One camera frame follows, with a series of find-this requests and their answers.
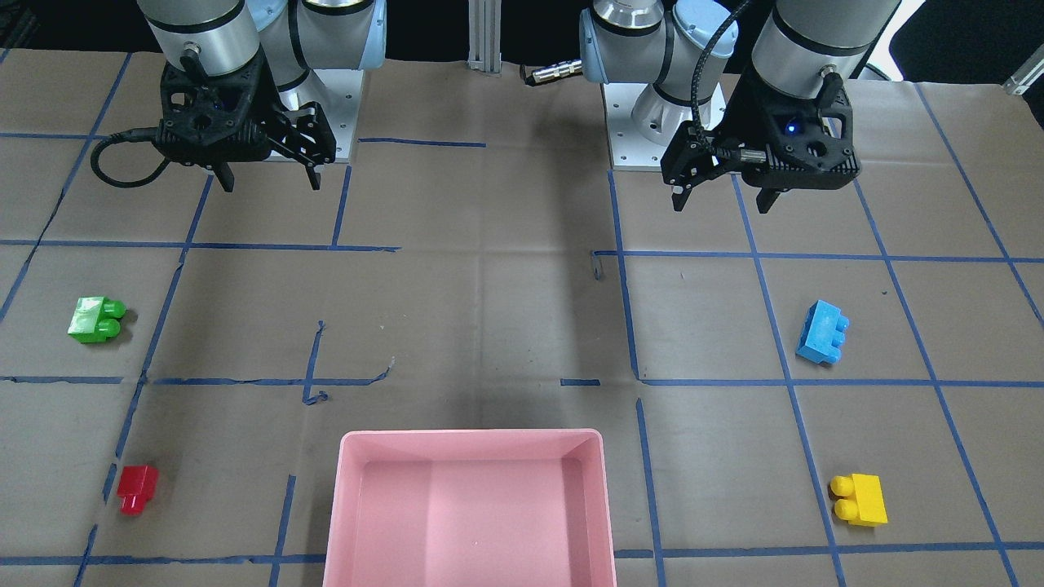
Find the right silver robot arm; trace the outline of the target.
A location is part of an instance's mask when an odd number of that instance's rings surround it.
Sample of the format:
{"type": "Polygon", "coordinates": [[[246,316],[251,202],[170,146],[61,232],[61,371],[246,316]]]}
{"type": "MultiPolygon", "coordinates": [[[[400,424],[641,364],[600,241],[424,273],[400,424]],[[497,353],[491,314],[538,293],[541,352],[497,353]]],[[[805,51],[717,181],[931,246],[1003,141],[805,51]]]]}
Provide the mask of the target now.
{"type": "Polygon", "coordinates": [[[349,152],[349,96],[321,71],[377,69],[387,55],[384,1],[141,1],[166,58],[152,137],[169,162],[196,166],[231,191],[234,163],[284,157],[313,189],[349,152]]]}

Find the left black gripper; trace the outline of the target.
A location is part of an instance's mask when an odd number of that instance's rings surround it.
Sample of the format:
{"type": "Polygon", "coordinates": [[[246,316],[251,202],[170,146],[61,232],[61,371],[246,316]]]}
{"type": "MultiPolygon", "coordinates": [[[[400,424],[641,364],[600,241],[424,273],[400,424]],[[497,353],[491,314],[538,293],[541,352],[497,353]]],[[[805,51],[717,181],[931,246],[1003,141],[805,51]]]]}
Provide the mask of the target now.
{"type": "Polygon", "coordinates": [[[699,183],[728,172],[761,188],[760,214],[772,211],[780,191],[836,190],[853,182],[861,164],[843,75],[818,74],[812,89],[811,98],[794,98],[745,73],[714,130],[681,124],[661,159],[674,212],[683,211],[699,183]]]}

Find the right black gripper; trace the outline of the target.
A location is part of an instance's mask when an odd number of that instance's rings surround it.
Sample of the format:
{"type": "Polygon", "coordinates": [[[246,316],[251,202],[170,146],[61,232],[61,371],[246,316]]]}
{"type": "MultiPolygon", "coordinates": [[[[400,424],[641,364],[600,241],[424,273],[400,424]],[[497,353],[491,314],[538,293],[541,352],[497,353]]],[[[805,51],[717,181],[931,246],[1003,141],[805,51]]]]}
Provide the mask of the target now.
{"type": "Polygon", "coordinates": [[[313,191],[321,190],[321,165],[334,161],[336,138],[316,101],[290,110],[282,103],[264,52],[239,69],[211,75],[201,51],[184,50],[161,75],[161,121],[153,144],[165,157],[185,164],[214,164],[214,177],[232,192],[230,162],[258,162],[280,152],[305,170],[313,191]]]}

